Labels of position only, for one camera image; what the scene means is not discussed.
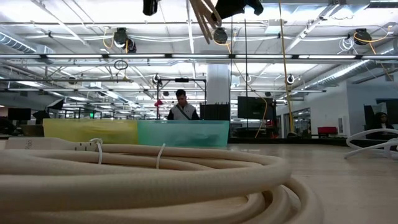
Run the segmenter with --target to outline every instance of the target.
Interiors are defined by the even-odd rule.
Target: teal translucent bin
[[[177,147],[225,147],[229,121],[138,121],[142,145]]]

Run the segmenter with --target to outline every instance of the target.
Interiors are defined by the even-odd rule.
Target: coiled hose
[[[0,150],[2,223],[299,223],[323,219],[317,196],[281,158],[215,149],[102,145]],[[291,215],[294,192],[301,208]],[[201,215],[195,205],[244,197]],[[189,215],[173,215],[186,207]]]

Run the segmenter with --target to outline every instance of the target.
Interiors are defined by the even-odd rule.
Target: monitor
[[[8,120],[30,121],[32,110],[30,108],[8,108]]]
[[[265,119],[275,119],[275,105],[272,98],[264,98],[267,101],[267,113]],[[238,96],[238,118],[262,119],[266,104],[260,97]]]

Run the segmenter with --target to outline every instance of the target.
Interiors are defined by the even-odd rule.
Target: white cable tie
[[[90,142],[97,144],[98,153],[99,153],[98,164],[101,164],[102,163],[102,146],[101,145],[102,145],[103,141],[102,141],[102,139],[95,138],[95,139],[90,140]]]
[[[159,169],[160,157],[162,156],[162,153],[163,153],[163,150],[164,150],[165,146],[166,146],[166,143],[163,143],[163,146],[162,146],[162,148],[160,148],[160,151],[159,151],[159,153],[158,153],[158,155],[157,155],[157,159],[156,159],[156,169]]]

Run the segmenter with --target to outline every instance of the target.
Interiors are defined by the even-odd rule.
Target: plastic bin
[[[138,121],[139,144],[148,146],[225,147],[229,121]]]
[[[104,144],[138,144],[136,120],[44,119],[44,136],[73,142],[100,138]]]

